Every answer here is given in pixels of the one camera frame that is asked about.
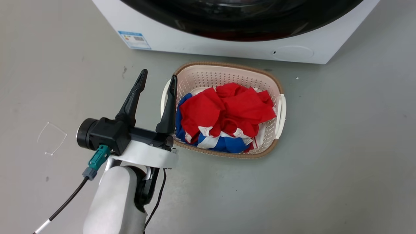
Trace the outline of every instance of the blue fabric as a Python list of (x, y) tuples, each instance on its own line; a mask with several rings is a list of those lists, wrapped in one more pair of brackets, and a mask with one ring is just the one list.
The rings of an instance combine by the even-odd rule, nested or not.
[[(201, 143), (205, 138), (206, 137), (202, 135), (202, 133), (199, 134), (198, 144)], [(214, 148), (210, 148), (210, 150), (238, 154), (248, 149), (249, 146), (250, 144), (245, 145), (241, 138), (219, 137), (216, 146)]]
[(176, 119), (175, 119), (175, 125), (176, 125), (176, 137), (181, 139), (181, 141), (187, 143), (185, 141), (185, 130), (182, 128), (182, 114), (181, 111), (179, 109), (179, 107), (188, 99), (190, 99), (192, 97), (191, 93), (188, 93), (187, 95), (185, 95), (182, 100), (179, 102), (178, 104), (178, 109), (176, 110)]

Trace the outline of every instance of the washing machine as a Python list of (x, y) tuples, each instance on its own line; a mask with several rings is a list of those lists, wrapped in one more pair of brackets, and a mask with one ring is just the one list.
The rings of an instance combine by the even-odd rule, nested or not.
[(131, 49), (326, 64), (379, 0), (93, 0)]

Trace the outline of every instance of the blue and white label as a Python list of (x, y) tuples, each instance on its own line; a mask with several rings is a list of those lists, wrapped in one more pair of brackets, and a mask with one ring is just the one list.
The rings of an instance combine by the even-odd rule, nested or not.
[(119, 34), (131, 49), (152, 49), (141, 33), (119, 31)]

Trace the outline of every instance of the qr code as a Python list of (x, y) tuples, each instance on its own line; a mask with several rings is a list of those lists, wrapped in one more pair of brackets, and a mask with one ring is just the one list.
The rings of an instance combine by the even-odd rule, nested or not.
[(136, 40), (136, 41), (144, 41), (144, 39), (143, 39), (143, 37), (134, 37), (134, 39)]

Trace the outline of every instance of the white basket handle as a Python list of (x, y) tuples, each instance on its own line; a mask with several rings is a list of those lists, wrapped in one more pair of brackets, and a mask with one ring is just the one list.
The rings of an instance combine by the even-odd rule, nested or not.
[(286, 98), (284, 94), (280, 94), (279, 102), (277, 105), (277, 121), (276, 121), (276, 130), (275, 135), (276, 139), (279, 139), (283, 131), (283, 126), (285, 125), (286, 120)]
[(165, 111), (166, 102), (168, 101), (168, 89), (169, 85), (171, 84), (171, 80), (168, 80), (168, 82), (165, 85), (165, 88), (163, 89), (162, 93), (162, 99), (160, 100), (160, 117), (162, 118), (163, 112)]

